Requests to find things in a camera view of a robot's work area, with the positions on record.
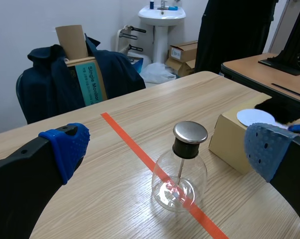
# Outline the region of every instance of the white pedestal sink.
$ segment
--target white pedestal sink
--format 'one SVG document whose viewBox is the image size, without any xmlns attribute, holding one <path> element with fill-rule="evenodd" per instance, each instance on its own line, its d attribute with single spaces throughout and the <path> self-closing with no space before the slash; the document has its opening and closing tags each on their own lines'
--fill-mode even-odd
<svg viewBox="0 0 300 239">
<path fill-rule="evenodd" d="M 150 9 L 146 6 L 138 15 L 143 23 L 154 26 L 153 62 L 164 63 L 168 52 L 168 27 L 178 25 L 186 14 L 181 7 L 177 11 L 158 8 L 154 6 L 154 9 Z"/>
</svg>

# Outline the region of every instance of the faucet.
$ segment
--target faucet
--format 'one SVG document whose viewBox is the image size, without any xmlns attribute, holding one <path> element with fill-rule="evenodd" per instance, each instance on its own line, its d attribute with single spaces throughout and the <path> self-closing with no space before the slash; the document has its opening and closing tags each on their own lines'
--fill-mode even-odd
<svg viewBox="0 0 300 239">
<path fill-rule="evenodd" d="M 161 0 L 161 7 L 158 7 L 158 10 L 168 10 L 169 8 L 165 6 L 167 1 Z"/>
</svg>

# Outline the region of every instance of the glass jar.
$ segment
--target glass jar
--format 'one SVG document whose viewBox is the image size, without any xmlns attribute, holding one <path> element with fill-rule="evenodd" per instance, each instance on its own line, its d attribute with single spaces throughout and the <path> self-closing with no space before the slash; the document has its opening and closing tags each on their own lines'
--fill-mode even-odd
<svg viewBox="0 0 300 239">
<path fill-rule="evenodd" d="M 164 208 L 185 211 L 193 203 L 201 205 L 207 182 L 206 166 L 199 154 L 199 145 L 207 137 L 200 124 L 183 121 L 175 125 L 174 145 L 160 156 L 152 176 L 152 194 Z"/>
</svg>

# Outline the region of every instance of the wooden table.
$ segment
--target wooden table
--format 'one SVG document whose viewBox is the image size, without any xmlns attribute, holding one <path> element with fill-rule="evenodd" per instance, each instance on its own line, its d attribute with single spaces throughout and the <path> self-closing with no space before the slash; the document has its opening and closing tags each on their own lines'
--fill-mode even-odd
<svg viewBox="0 0 300 239">
<path fill-rule="evenodd" d="M 174 214 L 151 196 L 152 173 L 100 116 L 108 112 L 154 160 L 174 142 L 182 120 L 204 125 L 200 147 L 208 170 L 207 216 L 231 239 L 300 239 L 300 219 L 261 176 L 245 176 L 208 150 L 218 116 L 259 93 L 209 72 L 40 121 L 0 134 L 0 159 L 39 132 L 69 122 L 90 129 L 87 155 L 43 211 L 32 239 L 207 239 L 185 212 Z"/>
<path fill-rule="evenodd" d="M 232 80 L 251 89 L 300 105 L 300 75 L 293 76 L 283 71 L 262 65 L 260 60 L 276 54 L 262 54 L 222 64 L 221 71 Z"/>
</svg>

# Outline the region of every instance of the blue rubber pad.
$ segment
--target blue rubber pad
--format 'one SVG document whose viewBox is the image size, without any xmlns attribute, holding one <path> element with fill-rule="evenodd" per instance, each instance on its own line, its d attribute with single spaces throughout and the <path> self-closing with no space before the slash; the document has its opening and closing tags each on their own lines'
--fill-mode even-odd
<svg viewBox="0 0 300 239">
<path fill-rule="evenodd" d="M 68 125 L 78 127 L 76 135 L 70 136 L 56 129 L 50 129 L 39 134 L 40 137 L 46 138 L 51 142 L 55 161 L 64 185 L 67 184 L 74 174 L 80 159 L 85 156 L 90 140 L 89 130 L 83 124 L 70 123 Z"/>
<path fill-rule="evenodd" d="M 266 123 L 254 123 L 245 133 L 246 156 L 254 168 L 270 182 L 297 134 Z"/>
</svg>

